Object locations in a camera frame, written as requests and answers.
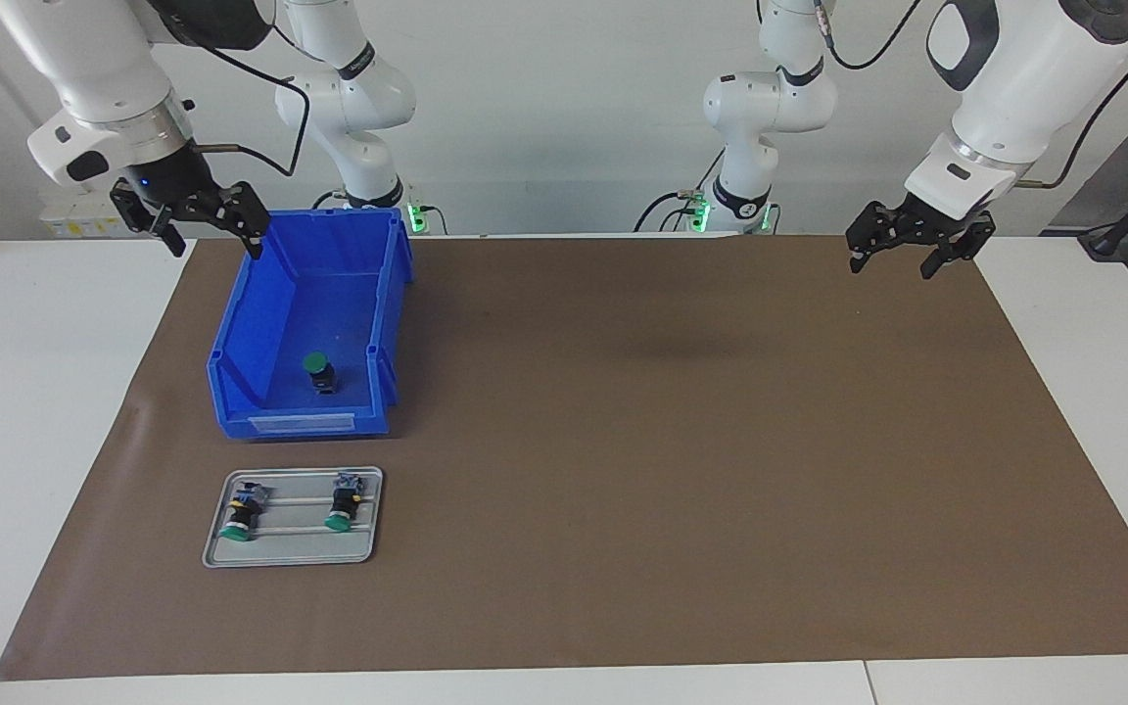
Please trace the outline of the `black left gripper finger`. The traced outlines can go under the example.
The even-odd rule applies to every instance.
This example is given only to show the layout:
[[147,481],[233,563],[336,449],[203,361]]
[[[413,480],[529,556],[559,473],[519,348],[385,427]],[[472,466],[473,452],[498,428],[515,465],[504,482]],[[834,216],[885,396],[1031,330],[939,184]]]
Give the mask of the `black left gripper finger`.
[[920,264],[920,277],[923,280],[934,277],[940,268],[954,259],[975,259],[995,231],[997,231],[997,224],[995,224],[993,215],[979,215],[962,233],[954,238],[946,236],[940,238],[934,249]]
[[881,202],[869,202],[849,227],[851,272],[860,275],[869,259],[876,253],[889,252],[906,243],[900,231],[904,209],[887,208]]

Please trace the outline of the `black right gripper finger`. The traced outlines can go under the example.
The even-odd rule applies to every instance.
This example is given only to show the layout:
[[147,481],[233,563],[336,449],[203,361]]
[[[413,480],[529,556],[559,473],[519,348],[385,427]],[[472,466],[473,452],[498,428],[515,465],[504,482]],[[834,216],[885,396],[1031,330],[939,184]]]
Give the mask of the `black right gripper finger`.
[[175,258],[182,258],[185,254],[185,243],[178,229],[171,223],[169,208],[165,208],[158,214],[152,214],[134,188],[130,186],[113,186],[109,191],[109,200],[116,208],[121,222],[131,232],[157,238]]
[[259,259],[270,224],[268,209],[245,180],[219,190],[219,228],[237,237],[252,259]]

